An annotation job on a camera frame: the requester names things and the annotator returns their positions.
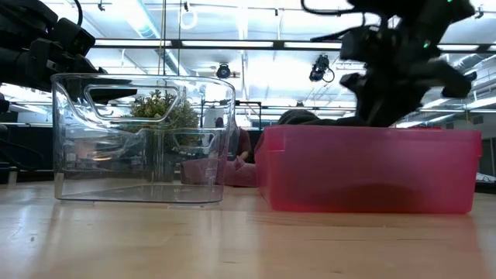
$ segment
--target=wooden table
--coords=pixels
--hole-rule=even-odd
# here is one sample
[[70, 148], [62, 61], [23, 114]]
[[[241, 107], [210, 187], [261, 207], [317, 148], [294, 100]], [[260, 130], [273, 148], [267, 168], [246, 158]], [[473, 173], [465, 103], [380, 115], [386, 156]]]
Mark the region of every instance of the wooden table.
[[496, 196], [470, 215], [272, 212], [256, 189], [215, 208], [60, 202], [0, 189], [0, 278], [496, 278]]

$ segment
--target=potted plant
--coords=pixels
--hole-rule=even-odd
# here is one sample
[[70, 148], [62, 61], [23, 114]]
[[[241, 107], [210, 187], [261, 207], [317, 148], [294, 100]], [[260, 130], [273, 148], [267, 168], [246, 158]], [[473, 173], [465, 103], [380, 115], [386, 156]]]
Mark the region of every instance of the potted plant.
[[[176, 95], [155, 90], [149, 97], [139, 97], [131, 107], [131, 116], [140, 118], [160, 118], [173, 105]], [[171, 182], [174, 168], [179, 160], [179, 145], [187, 146], [191, 137], [175, 136], [174, 130], [198, 127], [198, 113], [185, 98], [177, 100], [164, 122], [159, 125], [140, 126], [128, 129], [145, 134], [145, 168], [147, 179], [152, 182]]]

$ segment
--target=hair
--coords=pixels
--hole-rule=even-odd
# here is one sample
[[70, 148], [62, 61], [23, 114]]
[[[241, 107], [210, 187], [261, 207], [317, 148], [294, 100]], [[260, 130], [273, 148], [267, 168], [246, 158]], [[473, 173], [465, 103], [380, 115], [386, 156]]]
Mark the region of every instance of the hair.
[[313, 114], [307, 110], [290, 109], [281, 115], [281, 117], [279, 118], [279, 121], [277, 121], [277, 124], [278, 125], [284, 125], [284, 124], [297, 125], [297, 124], [302, 124], [304, 122], [309, 122], [309, 121], [317, 120], [317, 119], [319, 119], [319, 117], [317, 117], [315, 114]]
[[224, 126], [224, 119], [222, 117], [218, 117], [215, 120], [215, 127], [216, 128], [222, 128]]

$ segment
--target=black camera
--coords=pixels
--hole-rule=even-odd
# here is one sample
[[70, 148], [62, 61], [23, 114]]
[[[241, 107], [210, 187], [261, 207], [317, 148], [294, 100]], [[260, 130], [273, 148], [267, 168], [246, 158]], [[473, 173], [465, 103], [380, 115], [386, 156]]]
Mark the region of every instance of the black camera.
[[327, 55], [320, 55], [317, 61], [312, 66], [312, 71], [310, 72], [310, 81], [321, 81], [324, 79], [327, 70], [329, 70], [329, 58]]
[[220, 64], [219, 69], [217, 69], [217, 73], [215, 73], [217, 78], [228, 78], [231, 76], [231, 70], [229, 69], [228, 64]]

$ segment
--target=pink plastic bin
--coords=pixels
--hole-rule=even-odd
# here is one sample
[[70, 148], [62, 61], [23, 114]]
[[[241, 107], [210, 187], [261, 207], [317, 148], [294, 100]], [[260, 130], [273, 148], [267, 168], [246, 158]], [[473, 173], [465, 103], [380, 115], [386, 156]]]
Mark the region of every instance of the pink plastic bin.
[[480, 144], [478, 131], [267, 127], [257, 183], [275, 210], [465, 214]]

